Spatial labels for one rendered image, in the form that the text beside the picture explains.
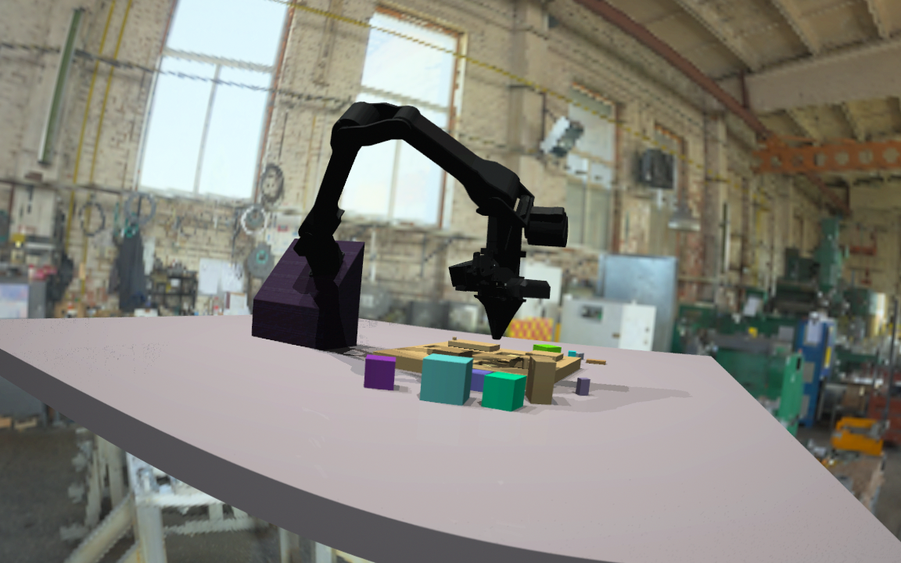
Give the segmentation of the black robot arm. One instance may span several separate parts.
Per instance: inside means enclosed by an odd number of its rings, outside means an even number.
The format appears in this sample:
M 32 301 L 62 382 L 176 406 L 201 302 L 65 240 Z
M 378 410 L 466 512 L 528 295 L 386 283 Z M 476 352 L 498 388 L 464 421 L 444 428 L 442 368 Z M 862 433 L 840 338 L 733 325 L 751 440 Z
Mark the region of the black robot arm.
M 564 207 L 533 206 L 535 195 L 521 183 L 514 171 L 503 164 L 476 156 L 457 142 L 440 126 L 421 115 L 413 106 L 394 106 L 387 102 L 355 102 L 332 126 L 332 155 L 323 176 L 314 207 L 298 228 L 298 242 L 293 249 L 310 264 L 310 277 L 339 272 L 345 252 L 333 238 L 341 224 L 339 197 L 355 156 L 361 146 L 371 146 L 391 139 L 404 142 L 421 151 L 423 156 L 458 179 L 471 200 L 478 204 L 477 213 L 489 215 L 487 242 L 522 245 L 523 238 L 532 246 L 565 247 L 568 239 L 568 215 Z M 519 204 L 514 211 L 516 199 Z M 483 279 L 501 280 L 497 254 L 473 253 L 473 260 L 448 267 L 453 286 L 470 286 Z

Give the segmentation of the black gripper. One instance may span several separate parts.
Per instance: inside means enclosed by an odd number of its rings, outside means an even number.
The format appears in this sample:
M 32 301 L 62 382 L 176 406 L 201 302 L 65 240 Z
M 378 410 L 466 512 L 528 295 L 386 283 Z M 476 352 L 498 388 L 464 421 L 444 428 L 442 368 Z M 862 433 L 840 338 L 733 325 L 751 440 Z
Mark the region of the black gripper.
M 501 339 L 516 311 L 526 303 L 527 299 L 523 298 L 550 299 L 551 287 L 547 281 L 519 277 L 521 257 L 526 257 L 526 252 L 521 252 L 521 248 L 522 245 L 514 243 L 486 242 L 486 247 L 480 247 L 480 254 L 487 254 L 489 250 L 496 252 L 501 280 L 491 281 L 488 278 L 475 285 L 455 286 L 455 291 L 478 292 L 473 296 L 485 306 L 491 338 L 496 341 Z

